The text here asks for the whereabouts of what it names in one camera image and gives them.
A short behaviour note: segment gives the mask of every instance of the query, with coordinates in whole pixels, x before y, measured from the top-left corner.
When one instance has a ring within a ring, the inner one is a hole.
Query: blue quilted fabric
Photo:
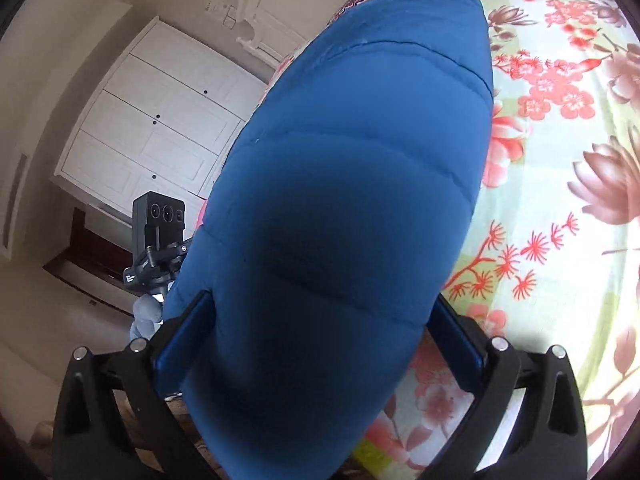
[[[465,238],[492,91],[479,0],[371,0],[245,126],[164,313],[213,294],[183,389],[231,478],[326,480],[384,406]]]

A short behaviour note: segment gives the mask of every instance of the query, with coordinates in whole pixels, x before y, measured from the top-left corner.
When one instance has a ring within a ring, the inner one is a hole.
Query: bed
[[[349,0],[332,21],[365,1]],[[640,41],[615,0],[481,1],[492,138],[474,219],[442,292],[491,336],[529,351],[567,348],[592,478],[637,431],[640,409]],[[514,394],[481,467],[498,459],[523,396]],[[354,456],[380,480],[415,479],[471,402],[425,333]]]

